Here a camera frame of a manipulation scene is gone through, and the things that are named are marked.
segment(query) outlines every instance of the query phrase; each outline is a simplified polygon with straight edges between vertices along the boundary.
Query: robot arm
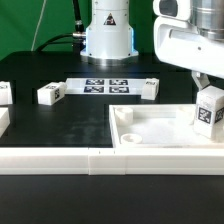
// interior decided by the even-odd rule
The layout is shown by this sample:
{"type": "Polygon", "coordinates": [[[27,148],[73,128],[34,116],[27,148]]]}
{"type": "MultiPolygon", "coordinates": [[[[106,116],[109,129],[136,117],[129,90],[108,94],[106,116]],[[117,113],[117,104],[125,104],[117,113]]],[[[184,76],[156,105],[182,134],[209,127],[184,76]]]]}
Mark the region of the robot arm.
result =
{"type": "Polygon", "coordinates": [[[192,71],[224,78],[223,0],[154,0],[158,58],[192,71]],[[172,13],[177,4],[177,15],[172,13]]]}

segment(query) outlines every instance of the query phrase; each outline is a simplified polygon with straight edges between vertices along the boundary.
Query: black logo on robot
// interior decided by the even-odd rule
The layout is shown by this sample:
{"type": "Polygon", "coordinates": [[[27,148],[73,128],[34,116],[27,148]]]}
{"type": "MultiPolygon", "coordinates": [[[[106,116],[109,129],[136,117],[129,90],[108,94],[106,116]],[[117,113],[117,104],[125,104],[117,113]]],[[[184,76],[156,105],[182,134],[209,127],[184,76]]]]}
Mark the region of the black logo on robot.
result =
{"type": "Polygon", "coordinates": [[[114,18],[112,16],[112,14],[110,13],[109,16],[107,17],[104,25],[107,25],[107,26],[116,26],[116,23],[114,21],[114,18]]]}

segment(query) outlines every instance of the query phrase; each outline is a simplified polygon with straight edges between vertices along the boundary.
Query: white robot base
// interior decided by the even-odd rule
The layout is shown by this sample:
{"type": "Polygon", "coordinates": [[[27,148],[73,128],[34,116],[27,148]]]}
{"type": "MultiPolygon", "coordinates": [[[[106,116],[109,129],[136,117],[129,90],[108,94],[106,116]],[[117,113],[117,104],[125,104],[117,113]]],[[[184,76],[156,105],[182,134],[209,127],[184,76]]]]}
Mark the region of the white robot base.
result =
{"type": "Polygon", "coordinates": [[[92,22],[86,29],[82,61],[111,66],[136,61],[138,52],[128,20],[129,1],[92,1],[92,22]]]}

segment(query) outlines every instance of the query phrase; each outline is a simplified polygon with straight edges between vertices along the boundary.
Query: white cube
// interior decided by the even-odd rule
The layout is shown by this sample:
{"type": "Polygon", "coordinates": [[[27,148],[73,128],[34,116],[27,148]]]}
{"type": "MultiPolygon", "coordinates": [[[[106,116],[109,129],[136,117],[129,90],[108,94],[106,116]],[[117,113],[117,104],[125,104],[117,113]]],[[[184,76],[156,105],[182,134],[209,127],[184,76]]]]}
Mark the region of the white cube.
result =
{"type": "Polygon", "coordinates": [[[8,108],[0,108],[0,137],[10,124],[8,108]]]}
{"type": "Polygon", "coordinates": [[[10,82],[0,82],[0,105],[12,104],[10,82]]]}
{"type": "Polygon", "coordinates": [[[37,90],[38,103],[53,105],[65,96],[66,84],[64,82],[51,82],[37,90]]]}
{"type": "Polygon", "coordinates": [[[141,99],[143,100],[155,100],[159,92],[159,80],[158,79],[146,79],[146,82],[142,89],[141,99]]]}
{"type": "Polygon", "coordinates": [[[198,92],[196,107],[195,132],[215,139],[223,132],[220,123],[224,114],[224,90],[209,86],[198,92]]]}

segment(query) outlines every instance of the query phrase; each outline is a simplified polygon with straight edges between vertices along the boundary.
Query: cable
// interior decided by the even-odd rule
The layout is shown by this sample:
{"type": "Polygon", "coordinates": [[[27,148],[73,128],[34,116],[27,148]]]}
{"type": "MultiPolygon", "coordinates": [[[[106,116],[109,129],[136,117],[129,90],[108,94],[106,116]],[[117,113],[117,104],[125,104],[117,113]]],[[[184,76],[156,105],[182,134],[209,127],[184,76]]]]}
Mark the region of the cable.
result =
{"type": "Polygon", "coordinates": [[[84,26],[81,19],[81,13],[80,13],[78,0],[73,0],[73,8],[74,8],[74,14],[75,14],[75,30],[77,32],[83,32],[84,26]]]}
{"type": "Polygon", "coordinates": [[[34,38],[33,38],[33,44],[32,44],[32,47],[31,47],[31,51],[34,50],[34,47],[35,47],[35,44],[36,44],[36,38],[37,38],[37,35],[38,35],[38,32],[39,32],[40,24],[41,24],[42,19],[43,19],[46,4],[47,4],[47,0],[44,0],[43,5],[42,5],[42,9],[41,9],[41,13],[40,13],[40,18],[39,18],[39,21],[38,21],[38,24],[37,24],[37,27],[36,27],[36,31],[35,31],[35,35],[34,35],[34,38]]]}
{"type": "Polygon", "coordinates": [[[66,34],[61,34],[58,35],[56,37],[53,37],[51,39],[49,39],[48,41],[46,41],[44,44],[42,44],[41,46],[39,46],[36,51],[41,51],[43,48],[45,48],[47,45],[54,43],[54,41],[62,39],[62,38],[66,38],[66,37],[73,37],[72,33],[66,33],[66,34]]]}
{"type": "Polygon", "coordinates": [[[45,47],[47,47],[48,45],[54,45],[54,44],[74,44],[73,41],[60,41],[60,42],[49,42],[49,43],[45,43],[42,44],[41,46],[39,46],[36,51],[42,51],[45,47]]]}

